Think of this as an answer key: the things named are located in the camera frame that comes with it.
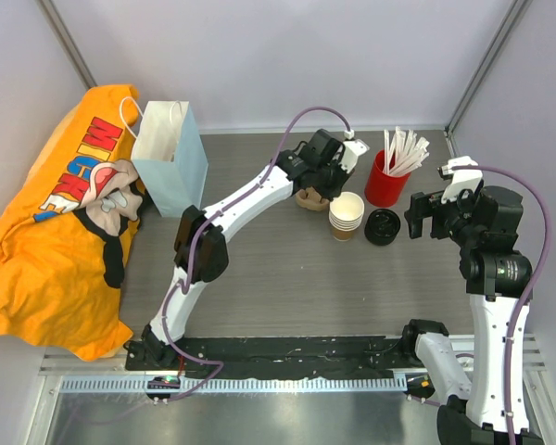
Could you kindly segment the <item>stack of paper cups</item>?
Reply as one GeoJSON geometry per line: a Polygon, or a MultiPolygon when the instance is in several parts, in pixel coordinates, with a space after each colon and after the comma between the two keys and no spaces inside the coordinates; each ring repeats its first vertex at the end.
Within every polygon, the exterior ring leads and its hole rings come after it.
{"type": "Polygon", "coordinates": [[[361,196],[353,192],[343,192],[329,206],[329,222],[332,236],[337,241],[351,239],[362,222],[365,204],[361,196]]]}

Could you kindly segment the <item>white blue paper bag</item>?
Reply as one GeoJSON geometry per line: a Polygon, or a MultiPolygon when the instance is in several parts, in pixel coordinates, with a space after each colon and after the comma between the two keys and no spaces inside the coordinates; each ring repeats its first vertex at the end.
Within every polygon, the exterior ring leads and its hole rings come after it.
{"type": "Polygon", "coordinates": [[[124,97],[121,121],[134,137],[131,161],[159,214],[179,218],[199,207],[209,161],[188,101],[150,101],[140,109],[124,97]]]}

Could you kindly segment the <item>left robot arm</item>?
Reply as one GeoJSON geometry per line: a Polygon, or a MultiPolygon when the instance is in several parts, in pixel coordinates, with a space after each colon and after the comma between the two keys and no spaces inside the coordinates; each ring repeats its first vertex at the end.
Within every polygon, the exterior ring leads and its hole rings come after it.
{"type": "Polygon", "coordinates": [[[312,187],[324,199],[338,197],[365,151],[352,131],[339,138],[320,129],[296,148],[280,149],[256,177],[225,199],[202,210],[188,207],[175,239],[171,282],[140,339],[127,344],[127,368],[170,370],[188,360],[220,370],[221,361],[191,355],[178,342],[203,290],[228,268],[229,242],[263,211],[300,190],[312,187]]]}

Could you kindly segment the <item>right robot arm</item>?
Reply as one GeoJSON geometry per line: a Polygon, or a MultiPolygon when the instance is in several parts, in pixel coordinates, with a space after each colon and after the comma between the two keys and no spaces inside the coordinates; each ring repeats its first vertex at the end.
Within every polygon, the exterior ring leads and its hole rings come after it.
{"type": "Polygon", "coordinates": [[[460,363],[446,327],[411,320],[399,352],[404,362],[426,368],[439,399],[436,429],[442,444],[540,444],[524,406],[523,346],[527,305],[519,302],[533,274],[515,250],[522,197],[480,184],[455,198],[443,192],[411,196],[404,217],[411,238],[431,219],[431,236],[460,248],[460,272],[474,319],[473,371],[460,363]]]}

